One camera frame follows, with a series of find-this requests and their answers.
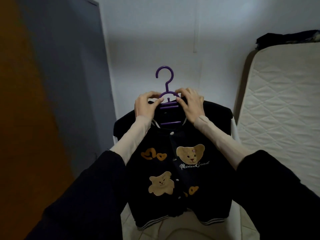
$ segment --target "hand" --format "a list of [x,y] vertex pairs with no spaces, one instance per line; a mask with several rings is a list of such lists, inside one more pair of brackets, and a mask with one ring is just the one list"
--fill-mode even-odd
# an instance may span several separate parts
[[136,114],[136,117],[143,115],[152,120],[155,115],[156,107],[164,100],[164,98],[161,97],[157,99],[153,104],[149,104],[148,99],[158,98],[160,94],[161,93],[154,91],[141,94],[134,102],[134,113]]
[[181,97],[185,96],[186,100],[188,101],[188,104],[186,104],[181,98],[177,97],[177,102],[182,106],[188,121],[190,121],[194,125],[196,119],[200,115],[205,116],[205,111],[203,110],[203,96],[200,96],[192,88],[180,88],[177,89],[175,92],[181,93]]

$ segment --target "orange wall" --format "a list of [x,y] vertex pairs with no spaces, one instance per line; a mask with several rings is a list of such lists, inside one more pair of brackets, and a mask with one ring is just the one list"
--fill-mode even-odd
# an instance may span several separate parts
[[0,239],[22,239],[73,177],[15,0],[0,5],[0,111]]

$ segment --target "beige sleeve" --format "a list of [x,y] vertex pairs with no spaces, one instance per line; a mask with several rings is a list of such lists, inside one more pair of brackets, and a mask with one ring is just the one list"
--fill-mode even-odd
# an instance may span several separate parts
[[151,120],[143,115],[136,117],[136,121],[130,129],[123,135],[110,151],[119,154],[124,163],[127,164],[131,155],[142,142],[151,126]]
[[253,153],[216,127],[206,116],[199,116],[194,126],[212,141],[234,169],[238,168],[244,157]]

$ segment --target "white mattress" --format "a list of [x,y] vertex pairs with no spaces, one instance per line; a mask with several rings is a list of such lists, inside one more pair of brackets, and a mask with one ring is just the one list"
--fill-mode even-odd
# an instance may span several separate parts
[[237,127],[243,145],[267,151],[320,196],[320,43],[255,55]]

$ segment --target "black sleeve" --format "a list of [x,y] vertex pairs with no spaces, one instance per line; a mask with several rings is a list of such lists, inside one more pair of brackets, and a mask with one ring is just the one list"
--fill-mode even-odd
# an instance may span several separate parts
[[261,239],[319,237],[320,198],[267,152],[245,157],[235,183],[234,201],[246,210]]
[[125,168],[118,154],[102,153],[44,210],[26,239],[122,239],[120,214],[127,203]]

